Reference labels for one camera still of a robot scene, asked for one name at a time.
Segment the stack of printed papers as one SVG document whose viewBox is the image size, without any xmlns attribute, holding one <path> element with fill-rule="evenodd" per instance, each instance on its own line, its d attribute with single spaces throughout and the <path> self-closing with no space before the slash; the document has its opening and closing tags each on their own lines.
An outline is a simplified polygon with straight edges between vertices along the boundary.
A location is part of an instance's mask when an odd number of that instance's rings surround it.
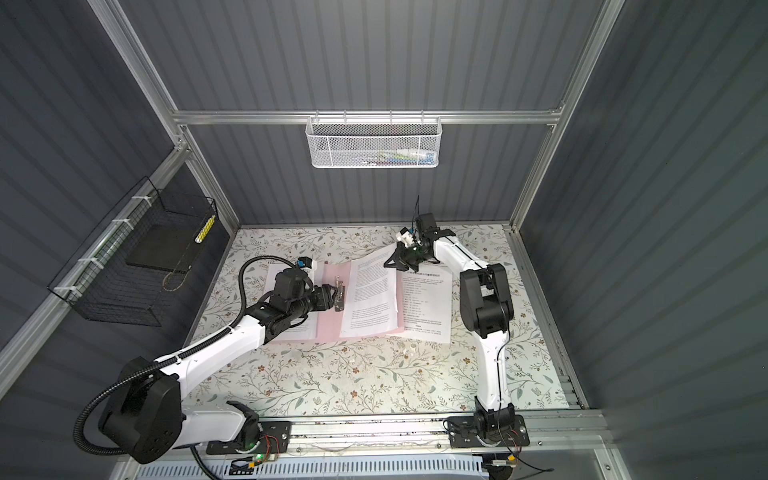
<svg viewBox="0 0 768 480">
<path fill-rule="evenodd" d="M 394 252 L 384 247 L 340 266 L 345 287 L 339 337 L 396 336 L 448 344 L 452 323 L 453 277 L 431 264 L 416 272 L 386 268 Z"/>
</svg>

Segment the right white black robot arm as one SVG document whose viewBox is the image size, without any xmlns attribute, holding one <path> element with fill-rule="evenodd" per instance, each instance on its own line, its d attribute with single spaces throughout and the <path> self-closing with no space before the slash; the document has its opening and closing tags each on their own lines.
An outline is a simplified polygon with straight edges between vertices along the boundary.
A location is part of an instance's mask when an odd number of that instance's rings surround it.
<svg viewBox="0 0 768 480">
<path fill-rule="evenodd" d="M 511 340 L 514 307 L 505 267 L 473 254 L 452 230 L 440 228 L 431 213 L 416 216 L 396 239 L 386 268 L 417 273 L 421 264 L 431 263 L 458 276 L 459 312 L 477 353 L 475 431 L 485 442 L 510 446 L 504 434 L 515 428 L 516 409 L 505 378 L 505 349 Z"/>
</svg>

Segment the printed paper sheet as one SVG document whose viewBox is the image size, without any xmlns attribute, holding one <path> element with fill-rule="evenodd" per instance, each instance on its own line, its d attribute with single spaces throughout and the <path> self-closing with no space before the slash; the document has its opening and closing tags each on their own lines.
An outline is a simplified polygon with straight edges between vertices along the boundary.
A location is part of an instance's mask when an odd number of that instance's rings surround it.
<svg viewBox="0 0 768 480">
<path fill-rule="evenodd" d="M 287 266 L 282 263 L 268 265 L 263 292 L 274 289 L 276 276 Z M 288 327 L 273 340 L 274 343 L 315 342 L 319 332 L 319 312 L 307 312 L 292 319 Z"/>
</svg>

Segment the pink folder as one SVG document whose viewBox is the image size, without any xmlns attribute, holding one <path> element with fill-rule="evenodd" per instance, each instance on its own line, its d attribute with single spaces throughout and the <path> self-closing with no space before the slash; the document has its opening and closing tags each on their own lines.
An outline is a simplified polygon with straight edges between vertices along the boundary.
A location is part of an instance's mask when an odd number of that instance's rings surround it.
<svg viewBox="0 0 768 480">
<path fill-rule="evenodd" d="M 317 264 L 310 270 L 317 285 L 335 286 L 340 276 L 346 285 L 343 312 L 319 312 L 319 332 L 313 343 L 332 343 L 404 331 L 401 310 L 401 275 L 374 260 L 343 264 Z"/>
</svg>

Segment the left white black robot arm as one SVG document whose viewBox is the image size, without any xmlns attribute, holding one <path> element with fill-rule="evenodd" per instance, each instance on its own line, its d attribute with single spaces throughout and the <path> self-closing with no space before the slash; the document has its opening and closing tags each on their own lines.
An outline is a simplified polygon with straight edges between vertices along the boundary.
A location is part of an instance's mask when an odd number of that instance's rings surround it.
<svg viewBox="0 0 768 480">
<path fill-rule="evenodd" d="M 174 353 L 149 361 L 138 357 L 116 382 L 90 400 L 76 417 L 72 438 L 95 456 L 128 455 L 151 463 L 170 450 L 209 442 L 234 443 L 243 453 L 267 446 L 258 414 L 239 401 L 224 408 L 186 409 L 184 399 L 199 384 L 242 355 L 302 325 L 315 312 L 334 307 L 339 289 L 317 284 L 312 261 L 283 259 L 271 290 L 250 305 L 244 269 L 239 270 L 237 316 L 216 332 Z"/>
</svg>

